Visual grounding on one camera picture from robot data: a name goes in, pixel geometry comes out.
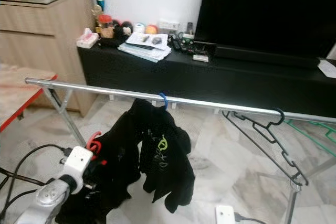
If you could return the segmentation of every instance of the black cable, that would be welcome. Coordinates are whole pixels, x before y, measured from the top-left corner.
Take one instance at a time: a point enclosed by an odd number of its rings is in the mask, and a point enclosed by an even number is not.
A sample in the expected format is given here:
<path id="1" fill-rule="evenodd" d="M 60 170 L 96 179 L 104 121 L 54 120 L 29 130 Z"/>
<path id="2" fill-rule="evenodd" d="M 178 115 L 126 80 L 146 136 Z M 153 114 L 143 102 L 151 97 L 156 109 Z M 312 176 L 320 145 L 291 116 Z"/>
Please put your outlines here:
<path id="1" fill-rule="evenodd" d="M 257 223 L 266 224 L 266 222 L 263 222 L 263 221 L 258 220 L 258 219 L 244 217 L 237 212 L 235 212 L 235 220 L 236 220 L 236 222 L 241 222 L 242 220 L 250 220 L 250 221 L 257 222 Z"/>
<path id="2" fill-rule="evenodd" d="M 1 188 L 3 188 L 3 186 L 7 183 L 8 180 L 9 180 L 9 176 L 6 176 L 0 184 L 0 190 L 1 190 Z"/>
<path id="3" fill-rule="evenodd" d="M 24 162 L 24 160 L 26 160 L 27 157 L 29 157 L 32 153 L 42 149 L 42 148 L 46 148 L 46 147 L 56 147 L 58 149 L 60 149 L 62 152 L 64 152 L 65 148 L 63 147 L 60 147 L 56 144 L 46 144 L 46 145 L 42 145 L 40 147 L 37 147 L 35 149 L 33 149 L 32 151 L 30 151 L 28 154 L 26 154 L 21 160 L 20 162 L 17 164 L 16 168 L 15 168 L 15 171 L 14 171 L 14 174 L 13 174 L 13 177 L 12 177 L 12 180 L 10 181 L 10 186 L 9 186 L 9 190 L 8 190 L 8 194 L 7 194 L 7 198 L 6 198 L 6 202 L 5 202 L 5 207 L 4 207 L 4 210 L 2 212 L 2 214 L 0 215 L 0 220 L 4 219 L 5 218 L 5 215 L 6 215 L 6 209 L 8 208 L 8 204 L 9 204 L 9 200 L 11 198 L 11 195 L 12 195 L 12 191 L 13 191 L 13 187 L 14 187 L 14 181 L 15 181 L 15 177 L 17 176 L 17 172 L 21 166 L 21 164 Z"/>
<path id="4" fill-rule="evenodd" d="M 22 197 L 22 196 L 24 196 L 24 195 L 31 194 L 31 193 L 34 193 L 34 192 L 36 192 L 36 191 L 37 191 L 37 189 L 35 189 L 35 190 L 30 190 L 30 191 L 25 191 L 25 192 L 23 192 L 23 193 L 21 193 L 21 194 L 16 195 L 12 200 L 10 200 L 10 201 L 8 202 L 8 206 L 2 210 L 2 212 L 0 213 L 0 218 L 3 218 L 3 216 L 5 216 L 5 212 L 7 211 L 8 207 L 10 207 L 10 205 L 11 205 L 14 201 L 16 201 L 18 198 L 20 198 L 20 197 Z"/>
<path id="5" fill-rule="evenodd" d="M 0 167 L 0 173 L 6 175 L 7 177 L 13 177 L 14 176 L 14 173 L 11 173 L 11 172 L 9 172 L 9 171 L 1 168 L 1 167 Z M 38 185 L 38 186 L 44 186 L 46 184 L 46 183 L 43 183 L 39 180 L 36 180 L 36 179 L 33 179 L 33 178 L 28 178 L 28 177 L 21 176 L 21 175 L 16 175 L 15 178 L 19 179 L 19 180 L 29 182 L 29 183 L 32 183 L 32 184 L 35 184 L 35 185 Z"/>

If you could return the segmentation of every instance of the black clothing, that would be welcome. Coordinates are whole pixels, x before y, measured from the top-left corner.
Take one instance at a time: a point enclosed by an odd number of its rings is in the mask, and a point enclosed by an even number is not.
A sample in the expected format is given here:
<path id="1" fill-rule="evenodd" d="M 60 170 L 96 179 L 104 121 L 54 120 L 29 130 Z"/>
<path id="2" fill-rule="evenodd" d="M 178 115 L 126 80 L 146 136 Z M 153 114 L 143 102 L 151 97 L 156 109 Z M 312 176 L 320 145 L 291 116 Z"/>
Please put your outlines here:
<path id="1" fill-rule="evenodd" d="M 140 178 L 140 172 L 147 175 L 143 189 L 155 190 L 152 202 L 170 193 L 165 205 L 171 213 L 178 205 L 190 203 L 195 179 L 186 156 L 191 151 L 190 138 L 164 107 L 136 99 L 112 129 L 96 140 L 101 151 L 83 178 L 97 186 L 71 195 L 56 218 L 59 224 L 105 223 L 111 209 L 131 198 L 127 187 Z"/>

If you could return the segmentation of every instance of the light wood furniture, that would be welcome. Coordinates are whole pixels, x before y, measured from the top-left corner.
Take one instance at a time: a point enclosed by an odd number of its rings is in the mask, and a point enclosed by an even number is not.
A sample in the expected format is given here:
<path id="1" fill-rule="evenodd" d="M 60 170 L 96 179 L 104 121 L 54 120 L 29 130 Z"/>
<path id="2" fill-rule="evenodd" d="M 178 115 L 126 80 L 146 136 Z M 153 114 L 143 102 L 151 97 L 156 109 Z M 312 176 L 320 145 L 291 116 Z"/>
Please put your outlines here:
<path id="1" fill-rule="evenodd" d="M 76 39 L 84 28 L 94 27 L 92 5 L 93 0 L 2 0 L 0 61 L 55 72 L 59 81 L 86 84 Z M 85 115 L 95 98 L 74 92 L 68 109 Z M 42 96 L 35 105 L 51 106 Z"/>
<path id="2" fill-rule="evenodd" d="M 55 80 L 53 72 L 0 64 L 0 133 L 28 107 L 43 89 L 25 78 Z"/>

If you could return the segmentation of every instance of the orange ball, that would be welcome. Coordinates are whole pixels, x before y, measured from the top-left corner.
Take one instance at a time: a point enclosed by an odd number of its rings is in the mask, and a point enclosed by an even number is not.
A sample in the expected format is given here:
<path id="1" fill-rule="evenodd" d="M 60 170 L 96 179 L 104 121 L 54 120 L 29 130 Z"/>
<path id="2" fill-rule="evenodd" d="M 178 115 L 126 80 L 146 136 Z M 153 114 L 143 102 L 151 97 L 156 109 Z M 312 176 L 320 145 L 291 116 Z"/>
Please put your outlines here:
<path id="1" fill-rule="evenodd" d="M 158 29 L 157 29 L 157 26 L 155 26 L 155 25 L 148 25 L 148 26 L 146 27 L 146 31 L 145 31 L 145 33 L 146 33 L 146 34 L 157 34 L 157 33 L 158 33 L 157 30 L 158 30 Z"/>

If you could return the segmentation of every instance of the white tile floor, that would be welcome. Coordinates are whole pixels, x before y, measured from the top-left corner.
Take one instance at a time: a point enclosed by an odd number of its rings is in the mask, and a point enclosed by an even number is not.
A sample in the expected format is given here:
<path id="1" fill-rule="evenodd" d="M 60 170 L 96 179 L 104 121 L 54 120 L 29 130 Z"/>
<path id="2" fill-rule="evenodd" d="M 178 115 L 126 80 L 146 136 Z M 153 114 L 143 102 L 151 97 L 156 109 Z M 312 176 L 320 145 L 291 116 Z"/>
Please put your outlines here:
<path id="1" fill-rule="evenodd" d="M 74 112 L 70 112 L 70 115 L 87 140 L 97 130 L 106 132 L 131 104 L 131 99 L 116 97 L 114 101 L 109 101 L 101 95 L 85 118 Z M 261 219 L 268 224 L 283 222 L 290 192 L 289 183 L 260 175 L 265 173 L 282 176 L 280 170 L 250 140 L 221 114 L 214 115 L 213 110 L 177 105 L 176 110 L 169 109 L 169 112 L 176 124 L 187 131 L 192 141 L 189 159 L 196 181 L 191 204 L 180 206 L 174 214 L 165 209 L 164 198 L 152 204 L 153 195 L 142 189 L 145 180 L 142 176 L 128 188 L 132 199 L 107 215 L 108 223 L 215 223 L 216 205 L 233 206 L 242 215 Z M 318 127 L 306 122 L 296 123 L 329 144 Z M 251 135 L 257 136 L 250 125 L 245 122 L 241 125 Z M 275 128 L 274 133 L 304 172 L 332 157 L 286 124 Z M 285 164 L 278 147 L 257 138 L 281 165 Z M 57 143 L 64 147 L 77 144 L 55 110 L 30 108 L 25 112 L 23 120 L 13 122 L 2 133 L 0 166 L 14 170 L 27 152 L 47 143 Z M 19 173 L 47 181 L 61 170 L 61 158 L 57 149 L 45 149 L 29 158 Z M 16 182 L 13 195 L 32 188 L 36 187 Z M 0 206 L 4 203 L 7 189 L 8 184 L 0 192 Z M 17 200 L 8 210 L 6 223 L 14 223 L 31 198 L 32 195 L 28 195 Z M 311 179 L 308 187 L 302 188 L 292 223 L 332 224 L 335 220 L 336 167 L 332 167 Z"/>

